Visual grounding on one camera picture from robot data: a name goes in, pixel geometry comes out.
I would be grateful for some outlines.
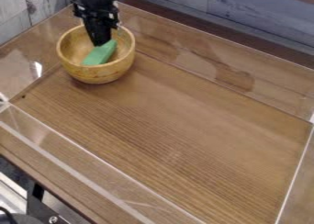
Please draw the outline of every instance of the wooden table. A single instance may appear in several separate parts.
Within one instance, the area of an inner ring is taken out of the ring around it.
[[[1,48],[46,53],[3,107],[1,154],[96,223],[274,223],[313,130],[313,72],[122,9],[138,54],[111,84],[79,83],[56,60],[68,10]]]

